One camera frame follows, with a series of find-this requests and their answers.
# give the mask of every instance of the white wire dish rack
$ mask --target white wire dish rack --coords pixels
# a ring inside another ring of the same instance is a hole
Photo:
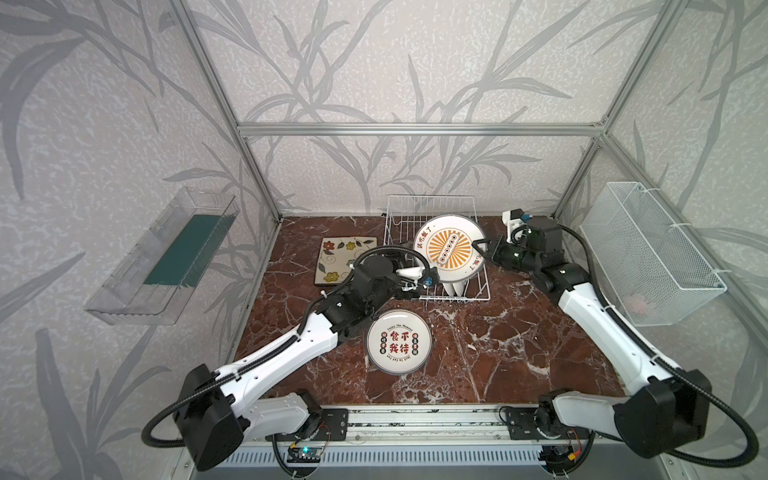
[[[726,290],[680,226],[638,182],[609,182],[581,224],[637,326],[679,322]]]
[[[387,200],[385,245],[407,244],[412,248],[413,239],[428,220],[440,215],[462,215],[477,223],[474,197],[452,195],[390,195]],[[478,302],[491,299],[485,264],[477,275],[469,279],[464,295],[451,296],[441,284],[431,286],[420,300],[448,300]]]

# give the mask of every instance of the white plate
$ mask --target white plate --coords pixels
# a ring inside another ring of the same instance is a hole
[[[472,247],[481,238],[485,238],[482,228],[467,217],[442,215],[424,223],[413,248],[437,267],[441,282],[462,282],[482,268],[484,259]]]
[[[379,370],[405,375],[421,368],[432,352],[432,331],[408,310],[384,312],[368,330],[368,357]]]

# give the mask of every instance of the orange sunburst pattern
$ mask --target orange sunburst pattern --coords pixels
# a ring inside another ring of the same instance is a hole
[[[443,269],[455,270],[464,266],[472,255],[469,236],[461,230],[445,229],[432,235],[427,243],[429,259]]]

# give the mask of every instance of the brown marble surface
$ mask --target brown marble surface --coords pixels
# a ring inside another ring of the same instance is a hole
[[[483,217],[488,237],[504,226]],[[377,237],[382,217],[289,217],[283,222],[256,302],[237,348],[242,358],[298,324],[319,296],[314,269],[323,237]],[[352,403],[530,403],[564,387],[622,396],[608,360],[576,323],[534,289],[525,275],[487,265],[489,302],[391,301],[432,326],[426,365],[392,376],[370,365],[362,337],[338,346],[285,378],[269,393],[308,389],[321,405]]]

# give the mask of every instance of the robotic arm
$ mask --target robotic arm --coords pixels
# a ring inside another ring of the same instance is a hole
[[[611,361],[629,392],[613,398],[557,390],[539,398],[536,426],[544,435],[564,435],[583,427],[627,443],[639,456],[669,452],[713,467],[751,462],[758,450],[754,431],[728,405],[711,394],[707,378],[697,370],[684,372],[653,347],[617,310],[608,305],[590,273],[568,263],[562,249],[563,232],[577,233],[547,217],[530,217],[521,210],[505,212],[506,236],[478,240],[473,247],[487,261],[505,270],[528,273],[546,293],[594,340]],[[418,267],[408,267],[407,257]],[[301,324],[248,357],[211,372],[205,365],[192,370],[179,400],[158,413],[144,427],[149,446],[186,446],[198,470],[221,463],[243,441],[282,432],[307,439],[319,428],[322,409],[307,392],[277,399],[261,399],[270,388],[309,362],[367,329],[378,310],[391,298],[418,298],[422,286],[439,281],[420,253],[399,246],[368,250],[352,273],[329,294],[312,301]],[[722,409],[745,432],[747,447],[734,458],[709,460],[674,450],[700,439],[709,403]],[[152,430],[173,416],[182,438],[156,439]]]

